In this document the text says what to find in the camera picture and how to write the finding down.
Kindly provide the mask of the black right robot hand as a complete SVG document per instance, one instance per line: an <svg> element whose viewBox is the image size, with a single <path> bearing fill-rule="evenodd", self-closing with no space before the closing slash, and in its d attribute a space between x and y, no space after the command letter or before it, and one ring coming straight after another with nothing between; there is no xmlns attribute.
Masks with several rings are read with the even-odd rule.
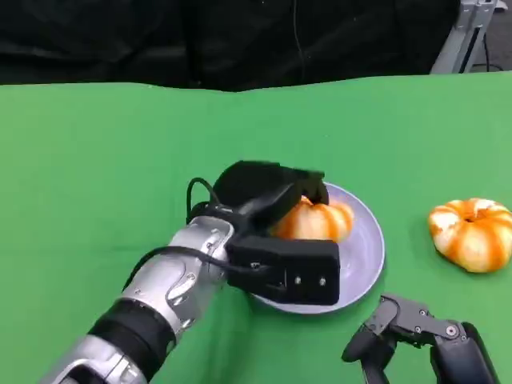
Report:
<svg viewBox="0 0 512 384"><path fill-rule="evenodd" d="M388 383L385 369L399 343L430 348L437 383L498 383L498 375L476 327L440 319L426 304L382 294L371 316L354 333L342 360L361 364L366 383Z"/></svg>

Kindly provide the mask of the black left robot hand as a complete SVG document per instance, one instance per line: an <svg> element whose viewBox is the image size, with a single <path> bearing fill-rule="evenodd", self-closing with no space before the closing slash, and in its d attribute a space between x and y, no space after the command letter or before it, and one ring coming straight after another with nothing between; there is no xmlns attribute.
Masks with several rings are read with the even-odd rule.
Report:
<svg viewBox="0 0 512 384"><path fill-rule="evenodd" d="M234 236L262 236L306 197L327 204L324 173L277 162L238 161L213 186L210 202L235 229Z"/></svg>

